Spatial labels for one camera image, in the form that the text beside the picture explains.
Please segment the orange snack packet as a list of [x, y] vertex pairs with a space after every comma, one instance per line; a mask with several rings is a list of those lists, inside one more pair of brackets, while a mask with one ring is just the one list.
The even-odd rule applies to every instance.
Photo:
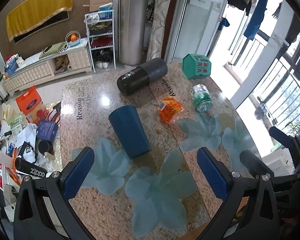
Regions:
[[182, 104], [171, 96], [162, 99], [158, 111], [166, 123], [172, 122], [184, 110]]

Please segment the black Zippo tube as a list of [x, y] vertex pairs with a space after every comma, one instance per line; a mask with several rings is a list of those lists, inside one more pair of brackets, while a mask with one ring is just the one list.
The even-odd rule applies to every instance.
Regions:
[[26, 161], [24, 158], [16, 158], [14, 161], [15, 169], [22, 174], [28, 174], [29, 176], [35, 176], [38, 178], [45, 178], [47, 170], [37, 166], [33, 163]]

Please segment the black mug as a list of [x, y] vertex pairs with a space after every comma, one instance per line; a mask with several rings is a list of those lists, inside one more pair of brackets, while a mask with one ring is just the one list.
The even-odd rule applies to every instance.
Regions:
[[47, 140], [41, 140], [38, 143], [38, 151], [44, 155], [45, 153], [52, 154], [53, 153], [53, 144]]

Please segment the dark blue small box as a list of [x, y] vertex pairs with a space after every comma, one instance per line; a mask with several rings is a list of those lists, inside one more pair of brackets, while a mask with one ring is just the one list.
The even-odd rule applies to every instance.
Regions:
[[53, 142], [56, 133], [57, 133], [58, 125], [55, 122], [41, 120], [37, 127], [37, 138], [41, 140], [47, 140], [49, 142]]

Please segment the clear green-label jar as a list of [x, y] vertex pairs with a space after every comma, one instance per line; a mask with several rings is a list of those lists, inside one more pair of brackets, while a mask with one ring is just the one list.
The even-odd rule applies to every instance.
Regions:
[[191, 95], [197, 112], [205, 112], [213, 106], [211, 95], [205, 85], [200, 83], [193, 86]]

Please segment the orange gift bag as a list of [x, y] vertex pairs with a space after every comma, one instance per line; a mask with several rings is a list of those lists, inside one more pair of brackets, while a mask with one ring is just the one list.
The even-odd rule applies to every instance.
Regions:
[[49, 113], [35, 86], [17, 97], [16, 103], [29, 123], [39, 124], [41, 120], [45, 120]]

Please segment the green hexagonal tin box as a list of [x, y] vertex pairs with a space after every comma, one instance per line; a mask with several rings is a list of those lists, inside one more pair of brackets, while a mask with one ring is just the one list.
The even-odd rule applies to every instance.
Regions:
[[182, 71], [187, 79], [203, 79], [211, 74], [211, 62], [199, 54], [187, 54], [183, 58]]

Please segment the blue hanging garment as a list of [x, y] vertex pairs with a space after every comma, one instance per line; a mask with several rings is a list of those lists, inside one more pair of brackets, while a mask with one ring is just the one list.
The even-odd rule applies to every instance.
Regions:
[[258, 33], [260, 25], [264, 19], [264, 13], [267, 9], [267, 3], [268, 0], [258, 0], [254, 13], [243, 34], [247, 39], [253, 40], [255, 38], [255, 35]]

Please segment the black cylindrical thermos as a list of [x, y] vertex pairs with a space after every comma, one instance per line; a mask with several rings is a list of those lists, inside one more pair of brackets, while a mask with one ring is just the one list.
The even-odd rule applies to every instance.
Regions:
[[154, 58], [121, 75], [117, 79], [117, 87], [123, 95], [129, 96], [160, 80], [167, 72], [166, 62], [161, 58]]

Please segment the white TV cabinet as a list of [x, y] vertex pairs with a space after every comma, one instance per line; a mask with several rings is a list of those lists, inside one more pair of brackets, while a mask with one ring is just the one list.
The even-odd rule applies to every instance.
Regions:
[[[69, 64], [65, 71], [58, 72], [57, 59], [63, 56], [69, 60]], [[14, 92], [23, 91], [32, 86], [84, 72], [91, 72], [87, 38], [82, 38], [74, 47], [42, 59], [39, 53], [32, 55], [25, 60], [21, 69], [3, 82], [3, 87], [8, 94], [13, 95]]]

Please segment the fruit bowl with oranges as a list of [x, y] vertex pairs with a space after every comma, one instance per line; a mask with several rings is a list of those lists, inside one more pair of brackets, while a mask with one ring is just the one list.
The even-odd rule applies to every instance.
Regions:
[[74, 47], [80, 43], [81, 35], [77, 31], [70, 31], [66, 37], [65, 41], [68, 47]]

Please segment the white metal shelf rack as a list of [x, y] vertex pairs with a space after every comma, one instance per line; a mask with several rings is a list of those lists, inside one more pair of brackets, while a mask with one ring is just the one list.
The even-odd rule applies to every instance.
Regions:
[[93, 72], [116, 68], [114, 10], [105, 7], [85, 14], [84, 23]]

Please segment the silver cylindrical column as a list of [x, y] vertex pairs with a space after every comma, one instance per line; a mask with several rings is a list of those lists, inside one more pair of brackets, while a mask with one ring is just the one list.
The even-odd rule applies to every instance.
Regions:
[[120, 0], [119, 57], [122, 64], [142, 61], [148, 0]]

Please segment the yellow cloth cover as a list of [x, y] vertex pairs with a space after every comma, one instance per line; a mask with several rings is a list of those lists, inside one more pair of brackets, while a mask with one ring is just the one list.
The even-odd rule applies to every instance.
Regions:
[[71, 11], [73, 0], [25, 0], [6, 17], [9, 41], [39, 27], [60, 12]]

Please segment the open cardboard box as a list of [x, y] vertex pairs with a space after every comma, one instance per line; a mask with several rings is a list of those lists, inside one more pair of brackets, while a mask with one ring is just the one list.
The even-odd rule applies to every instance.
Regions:
[[97, 12], [99, 7], [113, 2], [113, 0], [90, 0], [89, 4], [84, 4], [82, 7], [89, 8], [89, 12]]

